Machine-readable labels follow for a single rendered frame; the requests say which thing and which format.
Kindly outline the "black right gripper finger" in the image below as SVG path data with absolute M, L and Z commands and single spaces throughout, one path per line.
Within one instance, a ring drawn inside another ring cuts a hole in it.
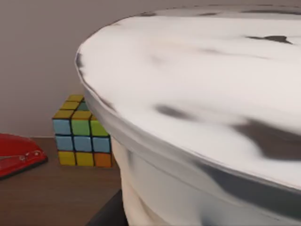
M 119 189 L 85 226 L 129 226 L 123 207 L 122 190 Z

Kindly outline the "multicoloured puzzle cube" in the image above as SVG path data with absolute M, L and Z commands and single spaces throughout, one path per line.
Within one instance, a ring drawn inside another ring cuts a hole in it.
M 111 137 L 83 95 L 70 95 L 52 117 L 61 165 L 112 168 Z

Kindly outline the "red stapler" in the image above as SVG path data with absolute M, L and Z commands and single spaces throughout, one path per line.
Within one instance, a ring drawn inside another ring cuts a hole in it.
M 30 138 L 0 133 L 0 180 L 48 161 L 46 153 Z

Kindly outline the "white round container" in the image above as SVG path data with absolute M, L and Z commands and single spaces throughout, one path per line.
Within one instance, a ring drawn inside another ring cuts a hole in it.
M 301 226 L 301 0 L 129 16 L 75 62 L 129 226 Z

